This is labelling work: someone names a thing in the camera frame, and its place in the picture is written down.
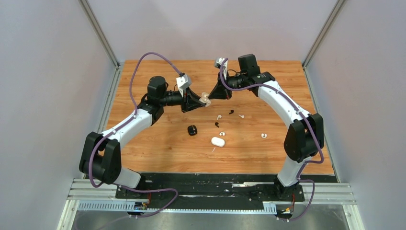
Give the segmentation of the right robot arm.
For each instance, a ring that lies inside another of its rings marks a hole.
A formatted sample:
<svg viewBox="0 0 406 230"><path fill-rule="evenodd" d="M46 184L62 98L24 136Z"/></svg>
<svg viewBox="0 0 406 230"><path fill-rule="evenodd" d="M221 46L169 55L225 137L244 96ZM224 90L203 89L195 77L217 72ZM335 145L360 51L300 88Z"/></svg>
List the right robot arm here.
<svg viewBox="0 0 406 230"><path fill-rule="evenodd" d="M320 114L311 114L299 106L282 89L275 77L262 72L254 54L238 58L240 70L230 76L228 59L217 58L214 66L219 69L216 86L209 99L228 100L233 92L249 90L268 104L287 127L283 148L287 155L282 169L274 181L273 193L279 200L286 200L299 185L300 176L309 163L324 161L324 121Z"/></svg>

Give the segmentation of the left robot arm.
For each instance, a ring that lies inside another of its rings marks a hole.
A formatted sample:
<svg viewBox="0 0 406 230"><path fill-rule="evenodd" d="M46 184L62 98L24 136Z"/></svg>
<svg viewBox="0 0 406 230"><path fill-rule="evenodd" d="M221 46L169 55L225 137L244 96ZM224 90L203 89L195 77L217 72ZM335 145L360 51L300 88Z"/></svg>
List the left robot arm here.
<svg viewBox="0 0 406 230"><path fill-rule="evenodd" d="M206 98L190 89L191 80L187 75L178 77L176 81L180 87L177 91L171 91L164 77L152 77L140 104L126 119L102 133L89 133L79 171L104 184L128 187L128 192L135 198L143 197L147 185L141 181L140 173L122 165L122 148L141 131L154 125L164 113L165 106L179 105L185 113L210 104Z"/></svg>

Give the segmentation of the black glossy charging case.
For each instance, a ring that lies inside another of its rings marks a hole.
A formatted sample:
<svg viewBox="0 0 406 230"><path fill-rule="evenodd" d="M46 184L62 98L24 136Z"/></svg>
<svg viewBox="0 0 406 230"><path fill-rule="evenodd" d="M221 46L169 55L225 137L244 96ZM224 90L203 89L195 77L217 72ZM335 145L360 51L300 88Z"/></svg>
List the black glossy charging case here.
<svg viewBox="0 0 406 230"><path fill-rule="evenodd" d="M197 127L195 125L190 125L187 127L188 134L190 136L195 136L198 133Z"/></svg>

